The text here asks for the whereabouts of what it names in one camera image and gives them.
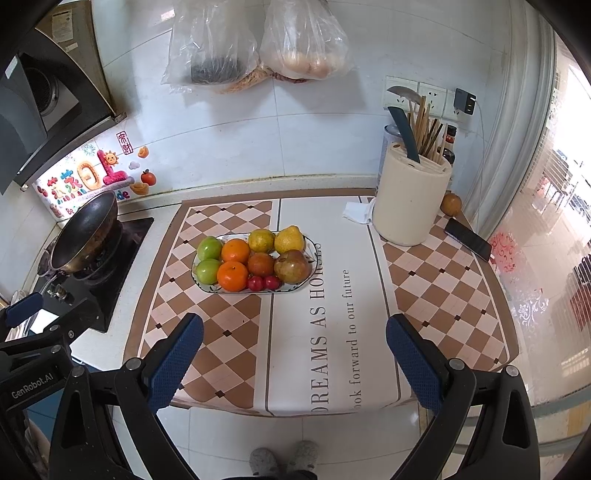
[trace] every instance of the black phone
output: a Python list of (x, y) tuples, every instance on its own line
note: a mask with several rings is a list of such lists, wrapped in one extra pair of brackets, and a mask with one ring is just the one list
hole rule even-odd
[(488, 262), (490, 260), (492, 251), (490, 243), (481, 236), (478, 236), (467, 226), (462, 225), (455, 218), (449, 219), (445, 227), (445, 233), (468, 247), (484, 261)]

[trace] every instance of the checkered pattern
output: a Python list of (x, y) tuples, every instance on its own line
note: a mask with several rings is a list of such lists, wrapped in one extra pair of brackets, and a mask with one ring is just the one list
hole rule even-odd
[(170, 252), (150, 310), (141, 356), (166, 338), (188, 312), (203, 319), (204, 338), (175, 399), (224, 410), (252, 408), (261, 298), (201, 290), (191, 276), (197, 247), (206, 236), (249, 233), (269, 227), (272, 202), (192, 207)]
[(399, 247), (382, 238), (398, 308), (447, 358), (478, 370), (508, 361), (492, 295), (476, 257), (448, 236), (447, 217), (436, 217), (427, 239)]

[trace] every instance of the orange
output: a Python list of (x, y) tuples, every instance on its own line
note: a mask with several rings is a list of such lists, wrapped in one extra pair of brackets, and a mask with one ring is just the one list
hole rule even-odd
[(240, 262), (246, 264), (251, 254), (248, 244), (239, 238), (228, 240), (222, 247), (222, 260), (224, 262)]
[(248, 271), (259, 277), (274, 274), (275, 259), (269, 254), (256, 253), (248, 259)]
[(248, 283), (248, 270), (240, 262), (224, 262), (217, 270), (217, 282), (227, 291), (241, 291)]

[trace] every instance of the wall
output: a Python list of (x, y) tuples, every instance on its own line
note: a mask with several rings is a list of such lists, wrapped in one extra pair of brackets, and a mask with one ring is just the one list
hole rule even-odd
[[(262, 38), (268, 0), (246, 0)], [(129, 118), (96, 138), (120, 154), (126, 131), (158, 184), (150, 193), (255, 177), (376, 174), (382, 132), (384, 77), (394, 75), (448, 89), (461, 87), (482, 104), (485, 140), (495, 123), (509, 39), (508, 0), (334, 1), (357, 68), (345, 77), (292, 85), (267, 80), (219, 95), (203, 89), (170, 94), (161, 85), (172, 26), (171, 0), (100, 0), (93, 14), (109, 87)], [(482, 158), (478, 112), (460, 126), (456, 190), (466, 194)], [(129, 159), (120, 161), (126, 168)]]
[(20, 290), (56, 222), (32, 188), (13, 182), (0, 196), (0, 296), (10, 301)]

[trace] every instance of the power outlet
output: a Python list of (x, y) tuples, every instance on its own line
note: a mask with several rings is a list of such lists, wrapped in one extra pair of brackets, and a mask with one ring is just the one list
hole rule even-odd
[(447, 94), (446, 89), (421, 82), (418, 85), (418, 94), (427, 97), (426, 105), (431, 104), (431, 109), (429, 110), (430, 117), (441, 118), (443, 116)]
[(453, 101), (456, 98), (456, 91), (455, 90), (448, 90), (445, 100), (445, 107), (443, 109), (443, 118), (448, 120), (453, 120), (454, 122), (459, 123), (461, 120), (461, 111), (456, 109), (453, 106)]
[(405, 112), (409, 112), (410, 106), (408, 105), (408, 100), (406, 100), (406, 98), (404, 97), (394, 95), (393, 93), (389, 92), (388, 89), (395, 85), (400, 85), (402, 87), (410, 88), (411, 90), (414, 90), (416, 92), (418, 88), (418, 82), (398, 77), (391, 77), (387, 75), (384, 85), (384, 95), (382, 98), (382, 104), (384, 106), (384, 109), (388, 108), (389, 106), (397, 106)]

